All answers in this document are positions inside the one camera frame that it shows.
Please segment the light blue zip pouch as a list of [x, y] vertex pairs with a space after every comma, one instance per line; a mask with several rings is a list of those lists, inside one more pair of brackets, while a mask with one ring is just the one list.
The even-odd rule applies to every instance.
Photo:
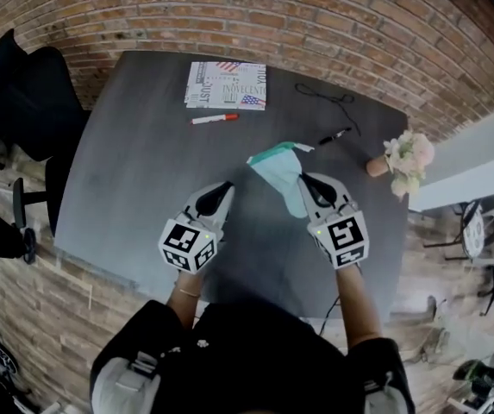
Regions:
[[303, 143], [285, 141], [251, 156], [247, 164], [283, 197], [292, 216], [305, 218], [308, 212], [298, 185], [302, 166], [296, 150], [309, 153], [314, 148]]

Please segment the person's left forearm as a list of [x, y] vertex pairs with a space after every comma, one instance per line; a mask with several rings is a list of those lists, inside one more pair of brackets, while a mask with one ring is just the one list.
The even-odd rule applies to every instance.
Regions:
[[203, 289], [203, 277], [180, 272], [166, 305], [174, 311], [185, 329], [193, 327]]

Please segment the black office chair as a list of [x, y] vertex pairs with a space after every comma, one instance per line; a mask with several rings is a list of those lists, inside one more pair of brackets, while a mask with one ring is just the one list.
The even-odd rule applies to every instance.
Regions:
[[44, 191], [25, 191], [23, 179], [12, 187], [10, 225], [20, 231], [26, 247], [17, 259], [35, 261], [35, 232], [26, 223], [28, 205], [46, 204], [50, 229], [57, 228], [72, 161], [90, 114], [82, 108], [57, 48], [26, 53], [16, 43], [14, 29], [0, 37], [0, 141], [46, 164]]

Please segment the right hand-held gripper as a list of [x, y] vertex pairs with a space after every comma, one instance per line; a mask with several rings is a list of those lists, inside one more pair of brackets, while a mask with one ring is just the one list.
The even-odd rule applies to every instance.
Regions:
[[[311, 222], [321, 219], [320, 209], [357, 208], [345, 185], [328, 175], [308, 172], [306, 182], [300, 178], [298, 185]], [[361, 210], [349, 215], [332, 213], [310, 223], [307, 230], [334, 270], [357, 264], [369, 255], [369, 235]]]

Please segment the person's black top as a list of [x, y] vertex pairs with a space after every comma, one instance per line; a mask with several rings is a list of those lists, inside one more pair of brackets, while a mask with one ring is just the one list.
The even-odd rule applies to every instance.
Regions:
[[93, 414], [416, 414], [397, 344], [342, 353], [261, 301], [212, 304], [191, 329], [147, 302], [91, 370]]

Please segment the white and pink flower bouquet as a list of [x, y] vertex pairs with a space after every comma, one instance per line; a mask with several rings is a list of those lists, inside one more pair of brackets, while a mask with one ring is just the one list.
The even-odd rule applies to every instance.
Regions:
[[435, 157], [432, 142], [423, 133], [410, 130], [384, 142], [385, 161], [393, 176], [391, 191], [399, 199], [416, 194]]

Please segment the black marker pen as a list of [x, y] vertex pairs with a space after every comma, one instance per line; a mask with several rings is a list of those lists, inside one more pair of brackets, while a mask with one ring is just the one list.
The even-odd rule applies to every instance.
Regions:
[[322, 138], [321, 140], [319, 140], [318, 145], [323, 146], [323, 145], [326, 145], [332, 141], [335, 141], [335, 140], [341, 138], [344, 134], [349, 133], [351, 130], [352, 130], [351, 127], [343, 128], [343, 129], [339, 130], [338, 132], [336, 132], [335, 134], [330, 135], [330, 136], [326, 136], [326, 137]]

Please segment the black wicker patio chair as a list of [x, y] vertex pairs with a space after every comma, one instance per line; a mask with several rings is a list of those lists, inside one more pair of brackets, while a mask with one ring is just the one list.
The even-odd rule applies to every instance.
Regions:
[[461, 246], [461, 256], [445, 260], [475, 260], [494, 243], [494, 194], [458, 203], [453, 212], [460, 218], [460, 231], [451, 241], [424, 244], [424, 248]]

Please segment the pink vase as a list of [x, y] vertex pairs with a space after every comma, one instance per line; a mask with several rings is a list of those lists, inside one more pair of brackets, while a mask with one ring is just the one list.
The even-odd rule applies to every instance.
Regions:
[[387, 159], [381, 155], [378, 158], [369, 160], [366, 163], [366, 171], [371, 177], [379, 177], [389, 172], [390, 168]]

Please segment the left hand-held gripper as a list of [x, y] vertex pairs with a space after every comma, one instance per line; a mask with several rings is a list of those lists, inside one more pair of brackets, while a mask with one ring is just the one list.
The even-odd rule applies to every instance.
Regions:
[[217, 255], [222, 228], [234, 201], [230, 181], [208, 185], [192, 193], [184, 212], [168, 219], [159, 238], [163, 261], [180, 271], [198, 274]]

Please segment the printed white booklet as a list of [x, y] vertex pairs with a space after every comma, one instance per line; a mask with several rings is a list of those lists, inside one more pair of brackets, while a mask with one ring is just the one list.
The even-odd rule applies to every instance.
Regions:
[[193, 62], [184, 103], [187, 108], [195, 109], [264, 110], [266, 65], [231, 61]]

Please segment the person's right forearm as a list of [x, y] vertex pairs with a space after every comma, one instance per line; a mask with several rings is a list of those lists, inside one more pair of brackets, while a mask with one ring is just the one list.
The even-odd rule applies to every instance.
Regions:
[[360, 269], [351, 265], [335, 272], [341, 313], [347, 337], [347, 353], [363, 342], [383, 337], [378, 312]]

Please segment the white marker with red cap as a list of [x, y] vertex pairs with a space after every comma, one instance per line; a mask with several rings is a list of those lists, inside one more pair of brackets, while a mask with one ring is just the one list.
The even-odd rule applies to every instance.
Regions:
[[202, 116], [202, 117], [193, 118], [191, 120], [191, 124], [199, 125], [199, 124], [205, 124], [205, 123], [210, 123], [210, 122], [236, 121], [239, 119], [239, 117], [240, 116], [236, 113], [220, 114], [220, 115], [214, 115], [214, 116]]

